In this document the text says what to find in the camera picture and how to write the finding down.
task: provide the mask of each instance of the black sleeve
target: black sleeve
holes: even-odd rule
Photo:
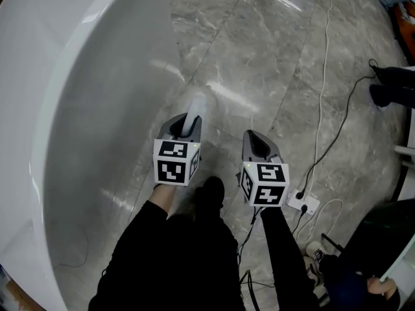
[[[308,278],[303,256],[280,207],[261,212],[265,236],[274,272],[279,309],[319,310],[314,285]]]
[[[363,310],[397,311],[400,304],[401,297],[397,289],[388,300],[386,300],[384,295],[375,295],[368,293]]]
[[[166,218],[161,207],[144,204],[118,240],[97,294],[89,302],[89,311],[128,307],[126,304],[137,291],[144,292],[160,261]]]
[[[401,304],[401,296],[399,294],[398,289],[396,288],[396,291],[394,294],[386,301],[386,308],[385,311],[397,311],[399,306]]]

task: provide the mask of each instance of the white cable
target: white cable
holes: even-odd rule
[[[335,221],[333,222],[333,224],[331,225],[331,228],[330,228],[330,230],[328,231],[328,233],[326,234],[327,236],[329,236],[329,234],[331,233],[331,231],[333,230],[333,228],[334,228],[334,226],[336,225],[336,223],[337,223],[337,219],[339,218],[339,216],[340,216],[340,214],[342,213],[342,210],[343,210],[343,201],[342,200],[340,200],[340,199],[334,199],[334,200],[330,200],[330,201],[328,201],[327,203],[325,203],[323,206],[322,206],[322,208],[320,209],[320,211],[318,212],[318,215],[317,215],[317,219],[316,219],[316,221],[314,222],[314,225],[313,225],[313,228],[311,229],[311,232],[310,232],[310,234],[309,234],[309,236],[305,239],[305,240],[300,240],[299,239],[299,237],[300,237],[300,234],[301,234],[301,232],[304,230],[304,228],[306,228],[308,225],[309,225],[309,223],[311,222],[311,221],[313,221],[313,219],[316,217],[316,215],[314,214],[311,218],[310,218],[310,220],[309,221],[307,221],[307,223],[298,231],[298,233],[297,233],[297,242],[298,243],[306,243],[306,242],[308,242],[308,241],[310,241],[310,239],[313,237],[313,234],[314,234],[314,230],[316,229],[316,226],[317,226],[317,222],[319,221],[319,219],[320,219],[320,215],[322,214],[322,212],[323,212],[323,210],[324,210],[324,208],[327,206],[327,205],[329,205],[330,203],[332,203],[332,202],[340,202],[340,209],[338,210],[338,213],[337,213],[337,216],[336,216],[336,218],[335,218]]]
[[[324,54],[324,64],[323,64],[323,84],[322,84],[322,89],[320,91],[320,96],[318,97],[318,126],[317,126],[317,131],[316,131],[316,142],[315,142],[315,151],[314,151],[314,165],[317,162],[317,158],[318,158],[318,134],[320,133],[320,127],[321,127],[321,123],[322,123],[322,115],[323,115],[323,111],[322,111],[322,97],[324,94],[324,88],[326,86],[326,66],[327,66],[327,54],[329,52],[329,44],[330,44],[330,40],[329,40],[329,25],[330,25],[330,10],[333,8],[333,1],[334,0],[330,0],[330,6],[327,9],[327,25],[326,25],[326,53]],[[311,190],[313,189],[313,185],[314,185],[314,170],[315,170],[315,166],[312,168],[313,170],[313,175],[311,177],[311,183],[310,183],[310,187],[308,190],[308,196],[310,196]],[[331,226],[329,232],[326,234],[327,236],[331,233],[331,231],[333,230],[335,224],[337,223],[337,219],[339,218],[340,214],[342,213],[343,210],[343,201],[340,199],[334,199],[334,200],[330,200],[329,202],[327,202],[326,204],[323,205],[323,207],[320,209],[320,211],[318,212],[317,215],[317,219],[314,222],[313,228],[311,229],[311,232],[309,234],[309,236],[305,239],[305,240],[299,240],[299,236],[301,234],[301,232],[310,224],[310,222],[313,221],[313,219],[315,218],[315,214],[314,216],[312,216],[310,218],[309,221],[307,221],[307,223],[298,231],[297,233],[297,242],[298,243],[306,243],[308,242],[312,237],[313,237],[313,233],[314,230],[316,229],[317,226],[317,222],[320,219],[320,215],[323,212],[323,209],[329,205],[331,202],[340,202],[340,210],[338,211],[338,214],[335,218],[335,221],[333,222],[333,225]]]
[[[324,65],[323,65],[323,84],[322,84],[322,90],[320,92],[320,96],[318,97],[318,126],[317,126],[317,131],[316,131],[316,142],[315,142],[315,152],[314,152],[314,164],[316,164],[317,162],[317,158],[318,158],[318,134],[320,133],[320,126],[322,123],[322,97],[323,97],[323,93],[324,93],[324,87],[326,86],[326,64],[327,64],[327,54],[329,52],[329,24],[330,24],[330,10],[333,7],[333,0],[330,0],[330,7],[329,9],[327,9],[327,25],[326,25],[326,54],[324,56]],[[315,166],[312,168],[313,170],[313,175],[311,178],[311,184],[310,184],[310,188],[309,188],[309,193],[308,196],[310,196],[311,193],[311,189],[313,188],[314,185],[314,170],[315,170]]]

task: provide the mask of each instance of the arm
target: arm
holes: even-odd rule
[[[89,311],[123,308],[121,301],[127,303],[128,299],[120,296],[135,295],[135,291],[130,291],[132,287],[144,291],[156,276],[163,255],[163,227],[175,192],[175,186],[158,185],[125,229],[99,281],[97,294],[89,303]]]
[[[280,207],[261,212],[280,310],[319,310],[303,256]]]
[[[393,279],[387,279],[381,282],[377,277],[371,277],[367,280],[368,292],[375,295],[384,294],[386,300],[389,300],[396,292],[397,286]]]

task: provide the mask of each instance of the foot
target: foot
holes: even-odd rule
[[[304,256],[305,270],[310,280],[314,282],[314,288],[316,288],[320,283],[320,277],[317,274],[317,266],[314,260],[310,257]]]
[[[196,211],[199,214],[216,213],[223,207],[225,187],[220,178],[211,176],[196,189]]]
[[[317,270],[320,271],[320,262],[324,256],[328,255],[326,249],[324,249],[324,246],[317,241],[312,241],[305,247],[305,252],[309,257],[314,259],[317,264]]]

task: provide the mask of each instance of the black cable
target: black cable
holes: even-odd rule
[[[60,262],[53,269],[57,268],[58,266],[65,266],[65,267],[69,267],[69,268],[79,268],[79,267],[82,267],[83,265],[86,264],[86,261],[88,259],[89,239],[88,239],[88,235],[86,234],[86,230],[84,228],[82,228],[82,227],[80,227],[80,229],[84,232],[85,239],[86,239],[86,250],[85,250],[85,258],[84,258],[84,261],[82,263],[80,263],[79,265],[70,265],[70,264],[65,264],[63,262]]]
[[[301,218],[303,217],[303,215],[307,212],[307,210],[308,210],[309,208],[308,208],[308,206],[306,206],[306,204],[304,204],[303,206],[301,206],[301,215],[300,215],[300,217],[299,217],[299,219],[298,219],[298,222],[297,222],[297,226],[294,228],[294,230],[292,231],[292,235],[294,236],[294,233],[295,233],[295,231],[297,230],[297,228],[298,228],[298,225],[300,224],[300,221],[301,221]]]
[[[244,242],[241,244],[241,246],[237,250],[237,255],[238,255],[238,269],[239,269],[239,266],[241,265],[241,261],[242,261],[242,251],[243,251],[243,249],[245,247],[245,244],[247,243],[247,241],[251,237],[251,233],[252,233],[252,229],[254,228],[255,220],[257,219],[257,215],[261,211],[262,211],[262,207],[258,208],[258,211],[257,211],[257,209],[254,208],[254,215],[253,215],[252,220],[251,220],[251,228],[249,229],[249,232],[248,232],[248,234],[247,234]]]
[[[247,270],[245,274],[242,276],[242,279],[239,281],[239,284],[245,284],[245,283],[248,285],[249,294],[251,295],[251,300],[252,300],[252,304],[254,305],[255,311],[260,311],[258,303],[257,303],[257,299],[255,297],[254,287],[252,286],[252,283],[254,282],[252,281],[250,270]]]
[[[260,282],[256,282],[256,281],[252,281],[252,283],[260,284],[261,286],[266,286],[268,288],[275,288],[275,286],[270,286],[268,284],[260,283]]]
[[[347,102],[347,105],[346,105],[346,114],[345,114],[345,116],[344,116],[344,118],[343,118],[343,121],[342,121],[342,124],[340,125],[340,128],[338,129],[338,132],[337,132],[337,134],[336,134],[336,137],[331,141],[331,143],[330,143],[330,145],[326,148],[326,150],[324,151],[324,153],[320,156],[320,158],[318,158],[318,160],[314,163],[314,164],[312,164],[311,165],[311,167],[308,169],[308,171],[307,171],[307,176],[306,176],[306,178],[305,178],[305,185],[304,185],[304,188],[303,188],[303,190],[301,191],[301,197],[299,198],[299,199],[302,199],[303,197],[304,197],[304,194],[305,194],[305,190],[306,190],[306,188],[307,188],[307,185],[308,185],[308,182],[309,182],[309,176],[310,176],[310,173],[311,173],[311,171],[313,170],[313,168],[315,167],[315,166],[317,166],[318,164],[319,164],[319,162],[321,162],[321,160],[323,160],[323,158],[326,156],[326,154],[330,151],[330,149],[333,147],[333,145],[336,143],[336,141],[337,141],[337,139],[338,139],[338,137],[339,137],[339,135],[340,135],[340,133],[341,133],[341,131],[342,131],[342,129],[343,129],[343,125],[344,125],[344,123],[345,123],[345,121],[346,121],[346,119],[348,118],[348,115],[349,115],[349,104],[350,104],[350,99],[351,99],[351,96],[352,96],[352,94],[355,92],[355,90],[356,90],[356,86],[357,86],[357,84],[361,81],[361,80],[364,80],[364,79],[366,79],[366,78],[370,78],[370,79],[374,79],[376,77],[376,75],[374,75],[374,76],[363,76],[363,77],[360,77],[356,82],[355,82],[355,85],[353,86],[353,89],[350,91],[350,94],[349,94],[349,97],[348,97],[348,102]]]
[[[379,64],[377,64],[377,61],[375,59],[369,59],[369,66],[373,68],[374,65],[371,65],[370,62],[374,61],[376,63],[376,67],[379,68]]]

